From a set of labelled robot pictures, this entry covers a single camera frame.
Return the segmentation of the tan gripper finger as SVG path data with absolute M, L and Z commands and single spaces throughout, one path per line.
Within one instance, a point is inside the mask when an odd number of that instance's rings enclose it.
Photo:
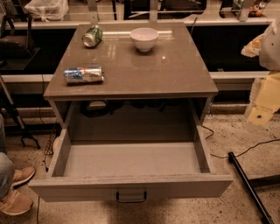
M 280 109 L 280 73 L 255 79 L 249 99 L 247 121 L 256 126 L 264 125 Z

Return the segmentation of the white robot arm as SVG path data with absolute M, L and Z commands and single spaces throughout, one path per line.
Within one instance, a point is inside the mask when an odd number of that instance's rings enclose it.
M 264 125 L 280 109 L 280 19 L 244 46 L 241 54 L 258 56 L 260 65 L 269 70 L 265 78 L 253 82 L 245 111 L 247 123 Z

